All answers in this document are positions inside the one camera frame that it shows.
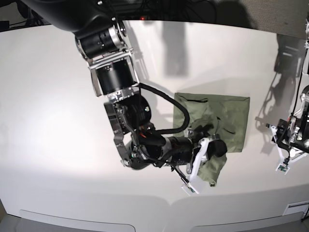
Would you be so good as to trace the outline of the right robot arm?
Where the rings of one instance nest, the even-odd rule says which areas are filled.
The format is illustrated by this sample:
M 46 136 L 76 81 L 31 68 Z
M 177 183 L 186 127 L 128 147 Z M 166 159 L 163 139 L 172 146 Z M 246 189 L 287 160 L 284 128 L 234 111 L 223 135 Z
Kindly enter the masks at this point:
M 226 144 L 210 127 L 188 129 L 187 109 L 164 92 L 141 83 L 133 65 L 126 28 L 109 0 L 28 0 L 26 5 L 55 27 L 72 32 L 77 49 L 87 62 L 96 96 L 107 97 L 104 104 L 114 143 L 122 163 L 133 170 L 149 165 L 181 165 L 199 168 L 212 157 L 222 157 Z M 176 128 L 157 130 L 152 111 L 142 96 L 147 90 L 179 109 L 184 117 Z

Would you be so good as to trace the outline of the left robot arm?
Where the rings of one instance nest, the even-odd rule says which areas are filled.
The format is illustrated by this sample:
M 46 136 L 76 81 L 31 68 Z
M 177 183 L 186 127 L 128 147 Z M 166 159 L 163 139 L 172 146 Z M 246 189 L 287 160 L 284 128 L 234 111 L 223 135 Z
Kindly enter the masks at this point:
M 263 104 L 271 141 L 284 163 L 309 153 L 309 40 L 277 34 L 275 76 Z

